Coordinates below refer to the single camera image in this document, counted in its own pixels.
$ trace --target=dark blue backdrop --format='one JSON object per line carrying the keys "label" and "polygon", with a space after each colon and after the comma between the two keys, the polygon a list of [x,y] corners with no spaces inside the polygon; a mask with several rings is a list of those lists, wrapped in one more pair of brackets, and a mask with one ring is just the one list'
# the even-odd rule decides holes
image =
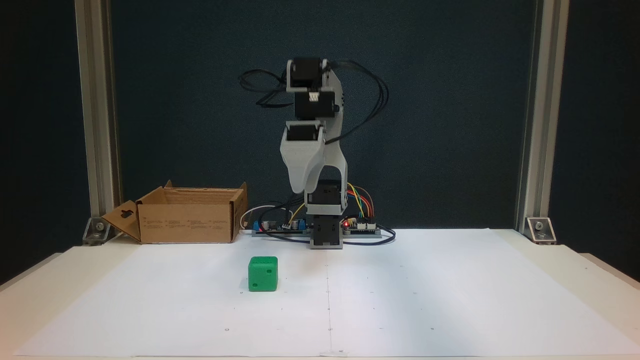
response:
{"label": "dark blue backdrop", "polygon": [[[512,227],[534,1],[113,1],[126,199],[179,186],[290,191],[279,153],[292,109],[261,109],[236,77],[287,59],[352,58],[390,101],[341,142],[349,180],[394,227]],[[377,89],[340,71],[345,128]]]}

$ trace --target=white paper sheet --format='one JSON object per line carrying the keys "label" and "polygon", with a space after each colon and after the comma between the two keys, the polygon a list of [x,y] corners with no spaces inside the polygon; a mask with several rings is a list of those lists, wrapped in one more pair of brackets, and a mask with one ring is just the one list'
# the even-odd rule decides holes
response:
{"label": "white paper sheet", "polygon": [[[278,290],[247,290],[277,256]],[[490,230],[308,250],[142,245],[21,349],[32,356],[536,356],[640,347]]]}

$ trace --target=metal corner bracket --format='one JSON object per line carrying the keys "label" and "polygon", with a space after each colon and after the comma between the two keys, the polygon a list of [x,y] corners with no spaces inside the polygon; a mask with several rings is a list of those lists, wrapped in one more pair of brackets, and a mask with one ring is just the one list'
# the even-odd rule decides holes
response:
{"label": "metal corner bracket", "polygon": [[524,235],[537,245],[557,245],[556,233],[549,218],[527,218]]}

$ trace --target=cardboard box flap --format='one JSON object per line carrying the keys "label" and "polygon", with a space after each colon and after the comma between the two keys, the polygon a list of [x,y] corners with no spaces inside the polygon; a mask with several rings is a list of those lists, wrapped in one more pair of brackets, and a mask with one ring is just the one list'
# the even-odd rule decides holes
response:
{"label": "cardboard box flap", "polygon": [[162,186],[141,197],[136,204],[167,204]]}
{"label": "cardboard box flap", "polygon": [[112,212],[105,214],[102,218],[121,232],[141,241],[140,227],[138,225],[138,210],[136,209],[135,202],[129,200],[115,208]]}

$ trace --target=red wire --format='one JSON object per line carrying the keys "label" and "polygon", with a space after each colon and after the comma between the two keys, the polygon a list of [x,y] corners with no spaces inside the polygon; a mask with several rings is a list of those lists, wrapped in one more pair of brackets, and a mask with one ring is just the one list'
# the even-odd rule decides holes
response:
{"label": "red wire", "polygon": [[[354,197],[356,196],[356,194],[354,194],[351,190],[347,190],[347,194],[353,195]],[[371,214],[369,213],[371,211],[371,204],[369,204],[369,201],[362,196],[360,197],[360,200],[367,204],[367,215],[371,216]]]}

